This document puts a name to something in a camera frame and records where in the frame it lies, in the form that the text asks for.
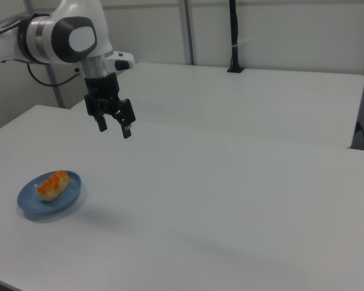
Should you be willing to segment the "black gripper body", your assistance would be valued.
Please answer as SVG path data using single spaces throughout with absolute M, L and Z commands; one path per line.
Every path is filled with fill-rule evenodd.
M 129 99 L 120 99 L 119 83 L 115 73 L 99 78 L 85 78 L 88 94 L 84 97 L 87 112 L 98 124 L 105 122 L 104 115 L 110 115 L 120 124 L 131 124 L 136 117 Z

